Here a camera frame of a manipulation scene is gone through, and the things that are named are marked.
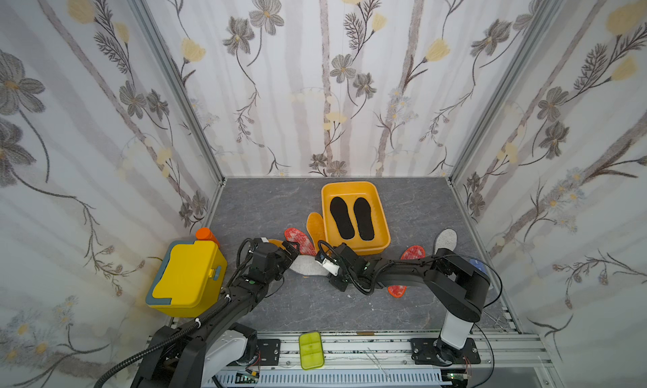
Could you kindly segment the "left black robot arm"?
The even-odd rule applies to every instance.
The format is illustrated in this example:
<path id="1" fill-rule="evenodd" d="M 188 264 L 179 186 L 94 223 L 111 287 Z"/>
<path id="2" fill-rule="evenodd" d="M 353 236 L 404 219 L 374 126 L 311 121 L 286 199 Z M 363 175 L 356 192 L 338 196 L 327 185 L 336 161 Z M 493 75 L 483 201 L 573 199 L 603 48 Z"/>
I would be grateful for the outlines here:
<path id="1" fill-rule="evenodd" d="M 175 329 L 161 327 L 148 347 L 106 371 L 97 382 L 102 387 L 113 376 L 139 364 L 133 387 L 201 387 L 207 349 L 240 318 L 261 303 L 270 285 L 300 256 L 300 245 L 282 241 L 275 245 L 262 238 L 247 238 L 237 252 L 237 268 L 217 303 Z"/>

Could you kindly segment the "black insole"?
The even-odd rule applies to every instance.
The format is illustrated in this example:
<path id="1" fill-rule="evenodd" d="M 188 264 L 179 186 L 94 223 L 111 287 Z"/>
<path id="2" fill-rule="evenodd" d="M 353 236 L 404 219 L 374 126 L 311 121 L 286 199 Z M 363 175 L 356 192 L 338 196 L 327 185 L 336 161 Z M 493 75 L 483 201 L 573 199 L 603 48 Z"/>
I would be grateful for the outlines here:
<path id="1" fill-rule="evenodd" d="M 330 214 L 332 214 L 340 237 L 344 240 L 351 240 L 355 237 L 355 228 L 351 222 L 349 209 L 344 199 L 334 197 L 330 203 Z"/>
<path id="2" fill-rule="evenodd" d="M 372 207 L 365 198 L 358 198 L 354 204 L 357 230 L 362 241 L 372 241 L 375 237 L 372 222 Z"/>

